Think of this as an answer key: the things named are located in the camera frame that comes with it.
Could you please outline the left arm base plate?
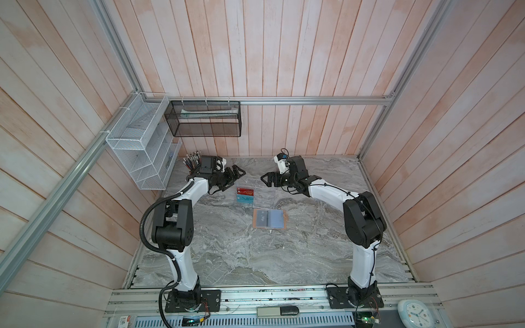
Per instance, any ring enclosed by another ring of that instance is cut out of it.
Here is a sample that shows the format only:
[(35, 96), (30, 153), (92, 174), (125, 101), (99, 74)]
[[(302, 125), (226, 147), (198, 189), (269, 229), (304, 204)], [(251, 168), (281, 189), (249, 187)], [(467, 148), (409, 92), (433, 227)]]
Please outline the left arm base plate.
[(178, 291), (176, 289), (168, 293), (168, 300), (164, 307), (166, 313), (189, 313), (196, 308), (197, 312), (218, 312), (221, 303), (221, 290), (204, 290), (197, 295), (195, 291)]

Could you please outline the red credit card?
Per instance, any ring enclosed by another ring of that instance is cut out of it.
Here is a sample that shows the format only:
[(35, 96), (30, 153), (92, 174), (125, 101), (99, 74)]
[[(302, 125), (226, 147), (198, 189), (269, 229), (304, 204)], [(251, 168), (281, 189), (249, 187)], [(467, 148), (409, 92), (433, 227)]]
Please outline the red credit card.
[(237, 188), (238, 195), (254, 196), (254, 190), (248, 188)]

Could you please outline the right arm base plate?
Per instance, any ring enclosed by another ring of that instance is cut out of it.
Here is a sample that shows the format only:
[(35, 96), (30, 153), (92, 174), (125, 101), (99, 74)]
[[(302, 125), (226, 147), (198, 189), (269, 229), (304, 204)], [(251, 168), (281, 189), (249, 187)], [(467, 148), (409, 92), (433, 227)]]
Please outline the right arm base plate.
[(384, 301), (377, 283), (366, 288), (358, 288), (355, 286), (341, 287), (335, 284), (327, 284), (325, 291), (327, 292), (329, 306), (332, 309), (384, 307)]

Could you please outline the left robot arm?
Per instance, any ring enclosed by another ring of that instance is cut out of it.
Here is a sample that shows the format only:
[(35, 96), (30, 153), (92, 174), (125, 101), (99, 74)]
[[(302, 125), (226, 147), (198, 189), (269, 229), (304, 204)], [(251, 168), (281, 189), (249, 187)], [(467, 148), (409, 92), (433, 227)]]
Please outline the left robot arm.
[(204, 195), (232, 187), (246, 171), (227, 166), (222, 157), (202, 156), (184, 187), (150, 205), (139, 224), (139, 237), (150, 251), (168, 259), (173, 282), (167, 285), (168, 301), (185, 311), (201, 304), (200, 279), (191, 259), (194, 238), (194, 205)]

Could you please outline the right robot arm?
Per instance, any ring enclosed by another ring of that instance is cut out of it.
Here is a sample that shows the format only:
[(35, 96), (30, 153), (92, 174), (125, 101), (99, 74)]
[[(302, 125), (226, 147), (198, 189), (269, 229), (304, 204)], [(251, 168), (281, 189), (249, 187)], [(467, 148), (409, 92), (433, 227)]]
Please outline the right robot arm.
[(348, 300), (354, 307), (378, 293), (375, 269), (377, 250), (387, 225), (377, 200), (368, 191), (357, 193), (310, 175), (301, 156), (279, 153), (278, 171), (261, 176), (267, 187), (280, 187), (292, 195), (305, 195), (329, 204), (343, 214), (345, 232), (354, 244), (353, 265), (348, 278)]

